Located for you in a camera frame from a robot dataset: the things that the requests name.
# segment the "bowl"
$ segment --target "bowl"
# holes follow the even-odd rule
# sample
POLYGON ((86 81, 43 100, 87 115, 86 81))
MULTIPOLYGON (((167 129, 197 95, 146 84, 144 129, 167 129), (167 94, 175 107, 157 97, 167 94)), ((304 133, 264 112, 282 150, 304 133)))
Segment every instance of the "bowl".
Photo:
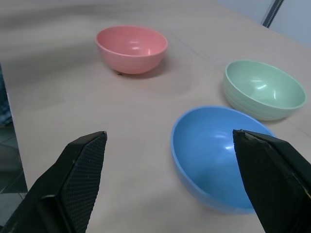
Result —
POLYGON ((234 129, 274 136, 257 120, 230 108, 203 106, 183 114, 171 135, 175 170, 206 206, 228 214, 254 213, 234 151, 234 129))
POLYGON ((157 31, 139 26, 116 26, 97 34, 104 61, 114 70, 141 74, 155 68, 164 57, 167 39, 157 31))
POLYGON ((227 65, 224 92, 235 109, 258 120, 287 117, 307 100, 301 84, 288 73, 249 60, 227 65))

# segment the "floor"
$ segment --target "floor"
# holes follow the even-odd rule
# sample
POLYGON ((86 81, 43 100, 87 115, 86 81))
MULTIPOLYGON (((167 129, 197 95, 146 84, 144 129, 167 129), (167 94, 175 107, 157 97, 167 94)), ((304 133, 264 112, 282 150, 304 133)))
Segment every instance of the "floor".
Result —
MULTIPOLYGON (((0 145, 18 149, 13 124, 0 128, 0 145)), ((24 197, 25 193, 0 193, 0 226, 6 223, 24 197)))

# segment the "pink bowl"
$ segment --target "pink bowl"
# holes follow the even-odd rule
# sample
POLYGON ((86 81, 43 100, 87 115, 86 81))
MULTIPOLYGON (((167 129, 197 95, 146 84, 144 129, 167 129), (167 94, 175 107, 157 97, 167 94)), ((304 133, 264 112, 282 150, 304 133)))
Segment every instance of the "pink bowl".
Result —
POLYGON ((96 42, 105 62, 126 74, 155 68, 167 49, 167 39, 157 31, 139 26, 116 26, 97 34, 96 42))

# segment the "beige table surface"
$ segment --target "beige table surface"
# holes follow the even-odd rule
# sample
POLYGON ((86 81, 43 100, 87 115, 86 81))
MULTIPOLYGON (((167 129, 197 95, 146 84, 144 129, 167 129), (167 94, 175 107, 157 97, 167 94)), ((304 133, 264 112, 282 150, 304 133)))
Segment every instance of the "beige table surface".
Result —
MULTIPOLYGON (((204 208, 180 184, 171 161, 171 128, 183 112, 229 106, 222 80, 235 59, 277 66, 310 95, 310 49, 214 0, 3 0, 0 62, 28 187, 68 142, 105 130, 88 233, 263 233, 256 215, 204 208), (126 77, 102 63, 96 33, 118 24, 152 27, 168 38, 159 69, 126 77)), ((265 123, 309 161, 310 106, 265 123)))

